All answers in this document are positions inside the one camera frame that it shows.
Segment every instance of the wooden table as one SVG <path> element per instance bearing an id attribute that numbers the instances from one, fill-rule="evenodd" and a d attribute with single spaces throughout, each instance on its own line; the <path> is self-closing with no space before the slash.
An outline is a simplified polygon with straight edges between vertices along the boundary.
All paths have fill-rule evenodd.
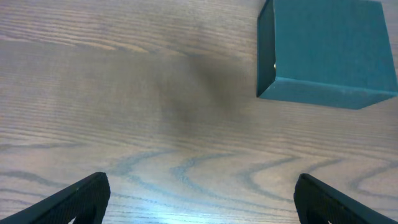
<path id="1" fill-rule="evenodd" d="M 103 223 L 298 223 L 306 172 L 398 220 L 398 99 L 257 99 L 263 4 L 1 1 L 0 218 L 104 171 Z"/>

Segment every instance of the dark wood grain streak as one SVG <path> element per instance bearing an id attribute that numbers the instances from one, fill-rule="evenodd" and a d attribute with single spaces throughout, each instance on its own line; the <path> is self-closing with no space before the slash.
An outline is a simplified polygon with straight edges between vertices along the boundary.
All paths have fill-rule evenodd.
<path id="1" fill-rule="evenodd" d="M 103 171 L 104 223 L 298 223 L 306 172 L 398 220 L 398 99 L 255 98 L 263 3 L 0 2 L 0 218 Z"/>

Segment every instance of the wood grain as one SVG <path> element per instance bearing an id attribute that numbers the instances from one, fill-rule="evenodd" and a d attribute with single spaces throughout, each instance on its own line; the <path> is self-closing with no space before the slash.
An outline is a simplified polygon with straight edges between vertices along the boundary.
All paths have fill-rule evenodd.
<path id="1" fill-rule="evenodd" d="M 262 4 L 1 1 L 0 218 L 104 171 L 104 223 L 298 223 L 307 172 L 398 220 L 398 99 L 257 99 Z"/>

